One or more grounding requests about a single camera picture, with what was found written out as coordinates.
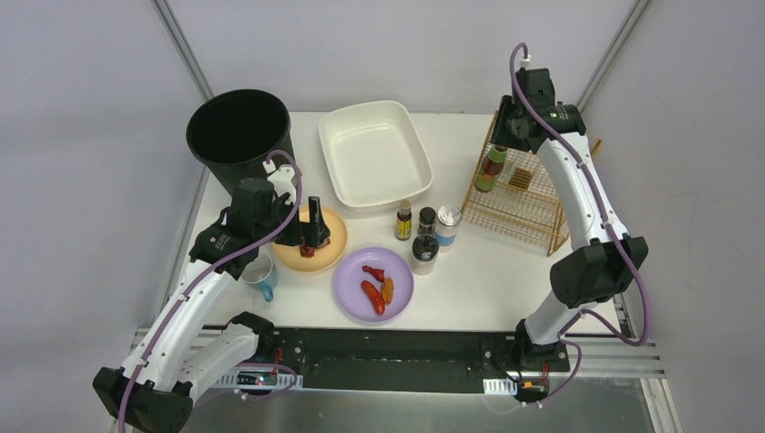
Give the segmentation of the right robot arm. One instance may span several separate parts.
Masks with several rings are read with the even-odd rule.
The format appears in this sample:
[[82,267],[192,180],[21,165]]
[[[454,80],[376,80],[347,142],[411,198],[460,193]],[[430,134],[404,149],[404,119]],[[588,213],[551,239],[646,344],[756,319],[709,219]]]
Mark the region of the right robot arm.
[[561,335],[584,313],[628,288],[648,255],[616,215],[596,173],[578,109],[557,101],[547,69],[520,68],[500,104],[493,140],[536,155],[567,219],[572,251],[551,266],[550,293],[515,331],[512,364],[539,370],[565,346]]

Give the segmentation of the brown roasted meat piece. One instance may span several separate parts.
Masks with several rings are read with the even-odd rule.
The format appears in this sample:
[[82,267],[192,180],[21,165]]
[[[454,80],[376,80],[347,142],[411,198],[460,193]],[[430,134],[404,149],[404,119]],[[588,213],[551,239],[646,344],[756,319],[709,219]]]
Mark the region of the brown roasted meat piece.
[[331,240],[329,238],[326,238],[318,246],[310,246],[308,244],[302,244],[300,246],[300,256],[303,258],[312,258],[315,255],[317,250],[320,250],[328,246],[329,244],[331,244]]

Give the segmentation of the yellow cap sauce bottle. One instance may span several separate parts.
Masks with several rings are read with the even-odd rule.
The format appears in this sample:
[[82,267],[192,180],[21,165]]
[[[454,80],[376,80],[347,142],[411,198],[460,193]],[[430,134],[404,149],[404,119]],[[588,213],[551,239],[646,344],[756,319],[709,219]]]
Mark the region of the yellow cap sauce bottle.
[[493,190],[498,176],[501,174],[506,158],[507,147],[490,145],[488,153],[483,157],[478,174],[475,176],[475,188],[480,192]]

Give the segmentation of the silver lid salt shaker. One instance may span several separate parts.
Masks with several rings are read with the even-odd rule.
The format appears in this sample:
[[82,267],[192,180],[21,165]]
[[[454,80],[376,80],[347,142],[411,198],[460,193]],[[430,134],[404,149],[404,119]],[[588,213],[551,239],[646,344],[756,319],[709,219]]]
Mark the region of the silver lid salt shaker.
[[461,210],[457,206],[444,205],[436,211],[433,235],[438,241],[440,252],[446,252],[452,247],[461,220]]

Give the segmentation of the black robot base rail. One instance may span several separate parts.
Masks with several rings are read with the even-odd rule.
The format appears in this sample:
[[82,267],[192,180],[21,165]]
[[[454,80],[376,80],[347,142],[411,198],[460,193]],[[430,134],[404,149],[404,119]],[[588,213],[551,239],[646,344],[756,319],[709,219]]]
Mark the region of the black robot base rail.
[[579,378],[665,376],[653,344],[632,347],[612,336],[574,334],[567,340],[576,348],[558,349],[544,373],[540,365],[513,362],[512,340],[500,332],[276,327],[266,332],[255,360],[278,360],[298,374],[300,388],[317,390],[477,394],[509,375],[564,379],[576,365]]

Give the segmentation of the black lid grinder jar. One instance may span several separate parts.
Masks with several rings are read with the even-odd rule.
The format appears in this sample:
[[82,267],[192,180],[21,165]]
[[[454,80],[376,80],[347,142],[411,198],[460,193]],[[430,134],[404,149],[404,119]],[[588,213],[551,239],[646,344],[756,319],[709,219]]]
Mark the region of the black lid grinder jar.
[[412,242],[410,268],[418,275],[433,272],[438,258],[439,243],[433,235],[418,235]]

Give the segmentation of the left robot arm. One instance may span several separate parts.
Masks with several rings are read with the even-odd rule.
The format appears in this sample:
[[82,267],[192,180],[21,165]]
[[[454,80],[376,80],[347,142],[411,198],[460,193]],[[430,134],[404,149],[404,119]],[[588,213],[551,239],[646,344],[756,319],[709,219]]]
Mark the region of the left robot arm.
[[301,196],[299,174],[242,180],[231,204],[198,234],[184,275],[146,336],[119,367],[101,368],[93,381],[118,431],[179,432],[199,397],[225,373],[252,358],[273,366],[274,325],[249,312],[234,316],[195,354],[189,350],[262,246],[307,240]]

